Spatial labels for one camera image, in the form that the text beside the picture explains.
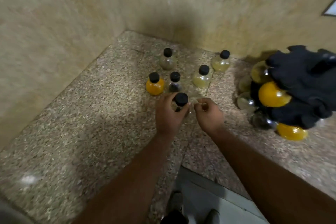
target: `orange liquid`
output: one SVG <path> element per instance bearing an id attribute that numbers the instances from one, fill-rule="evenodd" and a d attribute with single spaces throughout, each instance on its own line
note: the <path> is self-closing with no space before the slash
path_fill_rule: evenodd
<path id="1" fill-rule="evenodd" d="M 160 80 L 157 83 L 152 83 L 150 80 L 146 82 L 146 90 L 151 95 L 159 95 L 161 94 L 165 89 L 165 81 L 160 78 Z"/>
<path id="2" fill-rule="evenodd" d="M 281 107 L 292 99 L 285 90 L 281 90 L 275 82 L 267 82 L 258 92 L 260 102 L 267 107 Z"/>
<path id="3" fill-rule="evenodd" d="M 308 135 L 308 132 L 300 127 L 293 127 L 283 123 L 279 123 L 276 129 L 281 137 L 292 141 L 302 140 Z"/>

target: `person's right hand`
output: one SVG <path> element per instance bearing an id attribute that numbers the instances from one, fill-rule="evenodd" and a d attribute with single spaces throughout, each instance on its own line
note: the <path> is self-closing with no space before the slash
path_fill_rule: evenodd
<path id="1" fill-rule="evenodd" d="M 211 138 L 224 129 L 224 115 L 222 110 L 210 98 L 201 98 L 194 105 L 196 118 L 201 129 Z"/>

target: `pile of bottles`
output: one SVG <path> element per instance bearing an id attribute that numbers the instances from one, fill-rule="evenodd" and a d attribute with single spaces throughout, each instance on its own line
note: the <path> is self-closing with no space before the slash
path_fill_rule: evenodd
<path id="1" fill-rule="evenodd" d="M 159 59 L 159 65 L 164 70 L 175 70 L 177 68 L 176 59 L 173 55 L 173 50 L 165 48 L 163 55 Z M 230 66 L 230 52 L 227 50 L 222 51 L 219 55 L 214 57 L 211 61 L 211 65 L 215 71 L 225 73 Z M 199 69 L 194 73 L 192 77 L 193 84 L 198 88 L 207 88 L 210 85 L 212 75 L 210 74 L 210 68 L 207 65 L 201 65 Z M 151 95 L 159 95 L 165 91 L 165 81 L 157 73 L 153 72 L 149 74 L 149 78 L 146 82 L 146 90 Z M 192 93 L 189 96 L 183 93 L 185 88 L 181 83 L 181 75 L 178 71 L 174 71 L 170 74 L 167 91 L 171 93 L 178 93 L 175 96 L 173 108 L 175 111 L 179 111 L 188 100 L 195 102 L 198 98 L 202 97 L 199 94 Z"/>
<path id="2" fill-rule="evenodd" d="M 305 129 L 271 120 L 267 114 L 258 110 L 255 101 L 251 98 L 251 83 L 254 82 L 262 85 L 258 91 L 258 98 L 265 107 L 281 107 L 291 101 L 292 97 L 272 80 L 268 69 L 266 61 L 260 61 L 252 67 L 250 75 L 241 78 L 238 84 L 241 94 L 237 98 L 237 106 L 252 114 L 251 124 L 254 127 L 262 130 L 274 129 L 281 137 L 288 140 L 302 140 L 308 135 Z"/>

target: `hand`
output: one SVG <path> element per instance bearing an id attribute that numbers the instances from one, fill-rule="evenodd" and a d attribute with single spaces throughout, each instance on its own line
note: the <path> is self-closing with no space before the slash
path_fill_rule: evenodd
<path id="1" fill-rule="evenodd" d="M 194 105 L 196 118 L 201 129 L 212 139 L 224 129 L 222 110 L 210 98 L 201 98 Z"/>
<path id="2" fill-rule="evenodd" d="M 187 103 L 179 112 L 171 108 L 177 93 L 163 95 L 156 105 L 155 121 L 157 132 L 163 136 L 174 137 L 182 124 L 182 120 L 189 112 L 190 102 Z"/>

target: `person's left hand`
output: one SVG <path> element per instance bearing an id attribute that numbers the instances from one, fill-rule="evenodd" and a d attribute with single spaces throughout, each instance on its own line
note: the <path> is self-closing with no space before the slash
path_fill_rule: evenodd
<path id="1" fill-rule="evenodd" d="M 175 112 L 171 107 L 175 95 L 163 95 L 156 105 L 155 120 L 157 132 L 163 136 L 174 137 L 182 124 L 182 120 L 189 112 L 190 102 L 188 102 L 179 112 Z"/>

